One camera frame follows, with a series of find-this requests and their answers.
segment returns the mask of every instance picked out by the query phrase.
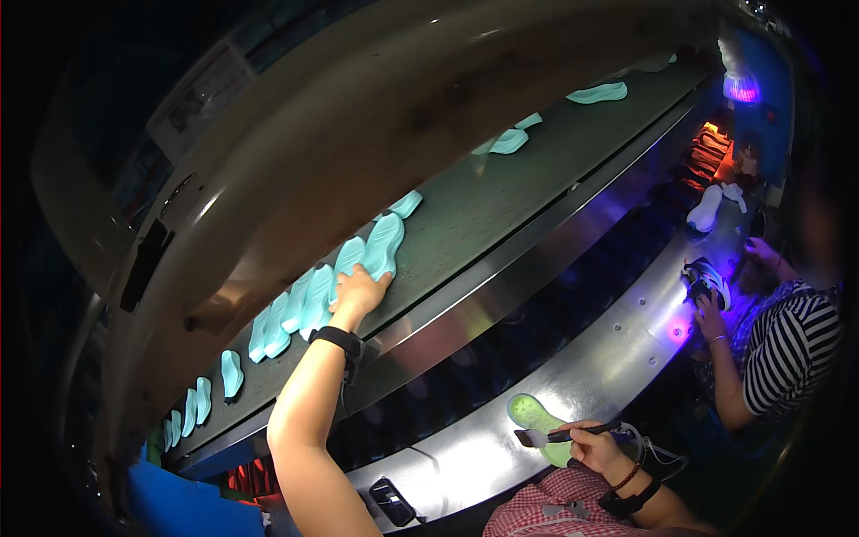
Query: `green shoe insole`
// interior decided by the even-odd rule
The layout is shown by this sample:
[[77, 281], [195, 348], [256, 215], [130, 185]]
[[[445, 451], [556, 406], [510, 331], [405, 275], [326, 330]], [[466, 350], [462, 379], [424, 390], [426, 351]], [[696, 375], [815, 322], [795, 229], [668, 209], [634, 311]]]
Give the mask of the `green shoe insole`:
[[[516, 394], [511, 397], [507, 404], [507, 415], [522, 429], [534, 429], [546, 434], [567, 423], [552, 416], [531, 394]], [[553, 466], [566, 468], [567, 461], [570, 460], [571, 445], [572, 442], [550, 443], [542, 448], [540, 453]]]

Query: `black and white striped shirt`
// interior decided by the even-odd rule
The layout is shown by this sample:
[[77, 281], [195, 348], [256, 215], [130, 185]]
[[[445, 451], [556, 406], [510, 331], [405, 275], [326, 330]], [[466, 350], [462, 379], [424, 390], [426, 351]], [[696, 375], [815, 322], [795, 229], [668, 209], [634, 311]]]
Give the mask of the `black and white striped shirt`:
[[838, 311], [827, 295], [796, 280], [782, 284], [750, 321], [750, 333], [743, 334], [741, 326], [731, 345], [733, 351], [738, 339], [745, 340], [740, 345], [746, 353], [746, 408], [755, 416], [791, 412], [817, 387], [832, 360]]

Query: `red beaded bracelet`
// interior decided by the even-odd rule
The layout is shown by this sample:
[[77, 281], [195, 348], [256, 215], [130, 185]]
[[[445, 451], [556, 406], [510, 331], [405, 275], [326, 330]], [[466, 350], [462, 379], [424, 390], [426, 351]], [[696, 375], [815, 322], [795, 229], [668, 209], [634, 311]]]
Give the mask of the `red beaded bracelet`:
[[638, 472], [638, 468], [640, 468], [640, 467], [642, 467], [642, 463], [641, 463], [641, 462], [636, 462], [636, 464], [632, 467], [632, 472], [630, 472], [630, 474], [629, 474], [628, 476], [626, 476], [626, 479], [624, 479], [623, 481], [621, 481], [621, 482], [620, 482], [620, 483], [618, 483], [617, 485], [613, 486], [613, 487], [612, 487], [612, 490], [613, 490], [613, 491], [617, 491], [617, 490], [619, 490], [620, 488], [622, 488], [624, 485], [626, 485], [627, 483], [629, 483], [629, 482], [630, 482], [630, 480], [631, 480], [633, 477], [635, 477], [636, 473]]

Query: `black wrist strap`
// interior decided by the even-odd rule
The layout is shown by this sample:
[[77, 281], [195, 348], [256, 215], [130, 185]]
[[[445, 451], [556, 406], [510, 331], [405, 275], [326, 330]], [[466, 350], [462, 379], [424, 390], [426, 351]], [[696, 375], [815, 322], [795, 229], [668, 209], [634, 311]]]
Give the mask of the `black wrist strap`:
[[644, 504], [656, 494], [661, 486], [662, 482], [660, 480], [652, 479], [650, 485], [647, 485], [647, 488], [641, 491], [640, 494], [624, 499], [621, 499], [615, 491], [606, 492], [600, 498], [600, 507], [618, 518], [629, 518], [630, 515], [641, 510]]
[[316, 339], [324, 339], [343, 349], [346, 354], [344, 380], [350, 385], [355, 384], [358, 369], [361, 367], [361, 360], [364, 356], [364, 340], [354, 333], [340, 330], [335, 326], [323, 326], [319, 330], [313, 330], [310, 333], [308, 343], [313, 343]]

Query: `red checkered clothing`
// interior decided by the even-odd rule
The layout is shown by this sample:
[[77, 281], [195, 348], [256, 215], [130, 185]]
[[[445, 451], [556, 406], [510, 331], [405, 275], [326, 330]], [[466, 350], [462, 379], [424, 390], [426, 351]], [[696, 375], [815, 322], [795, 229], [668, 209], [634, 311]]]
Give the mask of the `red checkered clothing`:
[[[539, 485], [525, 486], [509, 502], [499, 505], [486, 523], [483, 537], [576, 532], [591, 537], [634, 532], [629, 522], [609, 515], [597, 503], [610, 488], [601, 475], [588, 468], [559, 468]], [[570, 502], [589, 510], [587, 518], [580, 518], [570, 509], [554, 516], [543, 514], [544, 505], [568, 505]]]

